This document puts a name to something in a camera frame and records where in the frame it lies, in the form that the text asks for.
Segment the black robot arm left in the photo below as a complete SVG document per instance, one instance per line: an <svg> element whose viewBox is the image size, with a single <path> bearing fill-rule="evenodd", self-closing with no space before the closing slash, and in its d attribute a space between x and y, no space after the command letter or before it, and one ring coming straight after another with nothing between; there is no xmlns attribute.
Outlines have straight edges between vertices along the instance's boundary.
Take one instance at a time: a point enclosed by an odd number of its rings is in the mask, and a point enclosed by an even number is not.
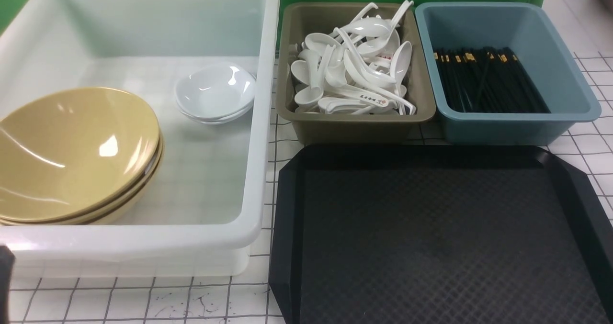
<svg viewBox="0 0 613 324"><path fill-rule="evenodd" d="M0 246L0 323L9 323L9 295L15 256L7 246Z"/></svg>

